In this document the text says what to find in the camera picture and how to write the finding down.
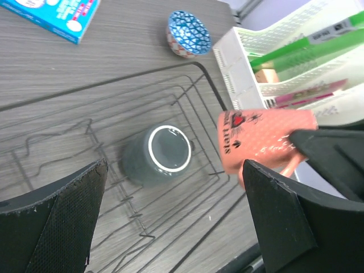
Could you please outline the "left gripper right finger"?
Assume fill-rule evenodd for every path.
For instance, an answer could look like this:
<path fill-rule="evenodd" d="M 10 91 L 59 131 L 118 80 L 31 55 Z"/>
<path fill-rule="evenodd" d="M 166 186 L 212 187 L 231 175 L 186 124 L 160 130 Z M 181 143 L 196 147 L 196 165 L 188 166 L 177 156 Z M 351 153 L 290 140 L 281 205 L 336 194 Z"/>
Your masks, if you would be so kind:
<path fill-rule="evenodd" d="M 363 272 L 363 203 L 253 160 L 242 175 L 267 272 Z"/>

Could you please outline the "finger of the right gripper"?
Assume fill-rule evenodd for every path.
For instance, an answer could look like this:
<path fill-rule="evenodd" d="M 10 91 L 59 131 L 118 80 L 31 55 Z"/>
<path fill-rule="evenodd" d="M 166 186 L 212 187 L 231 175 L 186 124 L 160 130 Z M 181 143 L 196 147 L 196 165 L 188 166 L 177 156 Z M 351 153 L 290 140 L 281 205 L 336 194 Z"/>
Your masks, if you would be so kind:
<path fill-rule="evenodd" d="M 289 140 L 343 196 L 363 201 L 363 131 L 295 130 Z"/>

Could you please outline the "blue red patterned bowl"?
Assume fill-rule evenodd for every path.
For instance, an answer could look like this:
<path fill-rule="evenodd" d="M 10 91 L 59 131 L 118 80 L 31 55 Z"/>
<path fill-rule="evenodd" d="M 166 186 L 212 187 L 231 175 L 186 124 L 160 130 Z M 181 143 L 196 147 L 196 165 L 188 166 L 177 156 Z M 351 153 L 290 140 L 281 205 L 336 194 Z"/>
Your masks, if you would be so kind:
<path fill-rule="evenodd" d="M 212 48 L 212 38 L 203 22 L 183 10 L 169 16 L 166 37 L 172 52 L 185 59 L 206 55 Z"/>

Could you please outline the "pink mug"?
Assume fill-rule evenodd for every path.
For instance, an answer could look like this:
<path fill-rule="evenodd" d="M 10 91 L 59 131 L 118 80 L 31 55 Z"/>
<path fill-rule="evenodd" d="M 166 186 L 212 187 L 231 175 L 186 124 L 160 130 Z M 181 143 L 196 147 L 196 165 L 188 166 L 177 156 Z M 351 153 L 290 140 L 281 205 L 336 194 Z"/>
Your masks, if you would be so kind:
<path fill-rule="evenodd" d="M 290 177 L 305 160 L 290 142 L 295 130 L 317 130 L 311 110 L 250 109 L 223 111 L 218 116 L 217 136 L 224 171 L 237 175 L 242 187 L 243 164 L 254 160 L 270 169 L 282 168 Z"/>

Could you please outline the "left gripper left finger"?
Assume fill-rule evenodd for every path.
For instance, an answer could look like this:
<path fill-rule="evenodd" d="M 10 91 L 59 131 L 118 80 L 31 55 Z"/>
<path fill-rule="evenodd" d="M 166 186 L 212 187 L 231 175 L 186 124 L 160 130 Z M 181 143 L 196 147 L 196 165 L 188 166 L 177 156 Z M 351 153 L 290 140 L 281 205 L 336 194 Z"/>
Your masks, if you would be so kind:
<path fill-rule="evenodd" d="M 97 160 L 1 202 L 1 272 L 84 272 L 105 191 Z"/>

